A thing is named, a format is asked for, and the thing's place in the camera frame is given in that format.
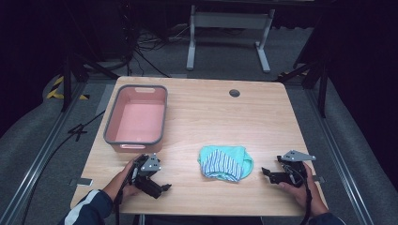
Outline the teal and striped cloth shorts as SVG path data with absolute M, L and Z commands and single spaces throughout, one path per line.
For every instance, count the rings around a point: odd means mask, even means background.
M 202 175 L 238 183 L 253 170 L 253 158 L 243 146 L 207 145 L 197 159 Z

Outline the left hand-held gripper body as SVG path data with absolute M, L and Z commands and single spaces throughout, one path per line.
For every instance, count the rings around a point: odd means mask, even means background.
M 154 198 L 161 186 L 151 180 L 151 176 L 161 169 L 160 161 L 155 154 L 142 154 L 134 160 L 130 183 Z

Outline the aluminium floor rail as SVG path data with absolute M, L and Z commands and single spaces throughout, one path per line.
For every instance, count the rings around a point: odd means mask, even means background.
M 65 124 L 85 87 L 72 86 L 68 107 L 62 99 L 44 100 L 0 139 L 0 225 L 17 222 L 29 204 L 54 149 L 68 135 Z
M 329 124 L 327 120 L 321 116 L 317 108 L 317 99 L 315 94 L 311 90 L 305 90 L 304 93 L 310 102 L 313 112 L 315 113 L 315 118 L 321 127 L 322 133 L 326 137 L 330 157 L 336 167 L 337 173 L 342 180 L 344 190 L 353 206 L 360 225 L 375 225 L 368 208 L 362 199 L 357 183 L 349 171 L 340 148 L 331 132 Z

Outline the person's right hand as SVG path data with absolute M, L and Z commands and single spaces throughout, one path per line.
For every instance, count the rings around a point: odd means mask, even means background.
M 311 168 L 306 163 L 304 163 L 304 167 L 307 173 L 308 188 L 311 191 L 312 195 L 311 208 L 315 209 L 315 207 L 322 202 L 322 199 L 319 197 L 319 192 L 313 180 L 313 174 Z M 306 187 L 293 187 L 285 182 L 281 182 L 279 184 L 279 188 L 281 188 L 286 193 L 293 195 L 300 206 L 302 207 L 306 206 L 306 200 L 307 200 Z

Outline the person's left hand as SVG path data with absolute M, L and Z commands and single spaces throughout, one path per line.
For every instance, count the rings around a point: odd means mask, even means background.
M 119 190 L 117 192 L 118 196 L 130 197 L 130 196 L 137 195 L 140 192 L 140 190 L 135 185 L 129 184 L 133 167 L 134 167 L 134 159 L 132 159 L 125 166 L 125 168 L 120 172 L 121 183 L 120 183 Z

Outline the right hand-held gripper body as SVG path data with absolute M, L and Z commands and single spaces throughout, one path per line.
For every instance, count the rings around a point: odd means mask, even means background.
M 299 188 L 307 179 L 303 162 L 314 160 L 316 160 L 316 156 L 304 154 L 297 150 L 290 150 L 282 156 L 277 156 L 277 161 L 281 164 L 283 172 L 272 172 L 268 178 L 275 176 L 279 183 L 285 182 L 295 188 Z

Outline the yellow and black floor tape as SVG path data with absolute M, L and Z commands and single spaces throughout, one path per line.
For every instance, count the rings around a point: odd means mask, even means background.
M 54 82 L 51 90 L 47 94 L 47 98 L 58 98 L 58 99 L 63 99 L 64 95 L 58 92 L 58 89 L 60 86 L 63 84 L 64 77 L 60 75 Z

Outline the black metal stand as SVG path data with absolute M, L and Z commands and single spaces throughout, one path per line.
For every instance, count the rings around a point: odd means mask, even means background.
M 89 59 L 75 52 L 73 44 L 69 40 L 64 39 L 62 43 L 65 50 L 65 60 L 63 66 L 64 100 L 62 112 L 65 112 L 72 102 L 71 76 L 74 76 L 78 83 L 85 83 L 89 78 L 84 64 L 89 65 L 99 73 L 104 74 L 112 80 L 117 80 L 119 78 L 119 75 L 116 75 L 108 68 L 103 67 L 96 62 L 90 61 Z
M 313 89 L 316 83 L 320 82 L 317 97 L 317 109 L 323 118 L 326 117 L 325 104 L 328 85 L 328 61 L 329 52 L 321 51 L 318 56 L 314 55 L 314 59 L 311 59 L 308 63 L 300 67 L 295 67 L 293 71 L 281 73 L 275 80 L 276 83 L 285 83 L 288 80 L 306 72 L 307 75 L 301 82 L 301 86 L 304 89 Z

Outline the pink basin with grey rim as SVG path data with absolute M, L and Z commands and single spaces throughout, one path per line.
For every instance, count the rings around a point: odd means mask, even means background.
M 162 85 L 126 84 L 116 93 L 103 132 L 104 141 L 120 153 L 157 153 L 167 109 Z

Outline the grey metal desk frame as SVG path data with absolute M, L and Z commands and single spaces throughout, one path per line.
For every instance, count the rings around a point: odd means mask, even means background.
M 265 52 L 268 33 L 273 22 L 275 10 L 271 9 L 266 14 L 228 13 L 228 12 L 202 12 L 191 5 L 190 15 L 190 43 L 188 49 L 186 69 L 194 69 L 195 60 L 195 30 L 197 28 L 231 28 L 261 30 L 262 37 L 254 43 L 262 70 L 270 73 L 270 65 Z

